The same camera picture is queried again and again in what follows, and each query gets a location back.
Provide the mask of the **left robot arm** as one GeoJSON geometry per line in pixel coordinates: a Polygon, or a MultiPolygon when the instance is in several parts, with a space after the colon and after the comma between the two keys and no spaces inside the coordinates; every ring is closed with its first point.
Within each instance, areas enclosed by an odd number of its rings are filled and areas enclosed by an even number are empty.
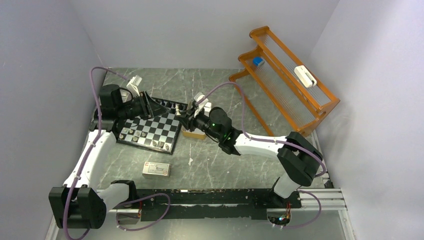
{"type": "Polygon", "coordinates": [[[128,101],[123,101],[121,91],[117,84],[107,84],[95,94],[99,108],[89,126],[88,142],[63,185],[49,192],[53,216],[61,229],[99,229],[111,209],[119,204],[132,208],[138,203],[132,180],[114,180],[97,192],[100,172],[127,120],[149,120],[168,110],[145,91],[130,93],[128,101]]]}

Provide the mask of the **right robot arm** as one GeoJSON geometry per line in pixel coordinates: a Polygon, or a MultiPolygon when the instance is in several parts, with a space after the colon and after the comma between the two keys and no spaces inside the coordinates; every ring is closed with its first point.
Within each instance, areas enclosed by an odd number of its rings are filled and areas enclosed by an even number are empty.
{"type": "Polygon", "coordinates": [[[323,168],[322,154],[300,133],[292,131],[287,136],[270,137],[244,133],[232,125],[231,118],[220,107],[214,107],[208,115],[193,109],[176,116],[187,129],[199,129],[228,155],[255,155],[278,160],[284,174],[272,187],[270,202],[282,207],[292,192],[311,186],[319,169],[323,168]]]}

